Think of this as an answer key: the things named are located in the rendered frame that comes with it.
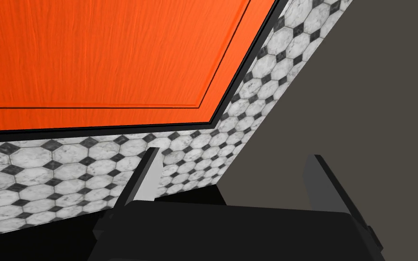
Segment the orange wooden cupboard door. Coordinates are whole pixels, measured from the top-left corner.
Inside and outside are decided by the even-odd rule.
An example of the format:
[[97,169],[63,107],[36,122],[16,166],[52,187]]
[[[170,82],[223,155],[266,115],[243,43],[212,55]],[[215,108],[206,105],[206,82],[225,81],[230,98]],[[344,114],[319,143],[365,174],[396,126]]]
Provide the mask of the orange wooden cupboard door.
[[215,126],[288,0],[0,0],[0,142]]

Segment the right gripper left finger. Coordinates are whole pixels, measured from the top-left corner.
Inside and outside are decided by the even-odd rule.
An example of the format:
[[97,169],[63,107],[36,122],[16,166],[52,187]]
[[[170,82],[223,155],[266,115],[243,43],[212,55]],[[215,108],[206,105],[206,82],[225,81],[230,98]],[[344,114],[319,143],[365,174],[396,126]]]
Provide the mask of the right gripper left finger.
[[120,209],[134,200],[154,201],[163,173],[162,149],[150,147],[120,193],[114,208]]

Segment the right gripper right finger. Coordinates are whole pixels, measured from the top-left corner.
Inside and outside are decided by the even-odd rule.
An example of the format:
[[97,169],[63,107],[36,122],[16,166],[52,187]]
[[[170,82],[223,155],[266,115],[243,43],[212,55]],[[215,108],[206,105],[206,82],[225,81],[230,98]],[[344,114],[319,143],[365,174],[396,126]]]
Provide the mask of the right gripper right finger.
[[309,155],[302,176],[312,210],[347,213],[362,225],[360,211],[324,157]]

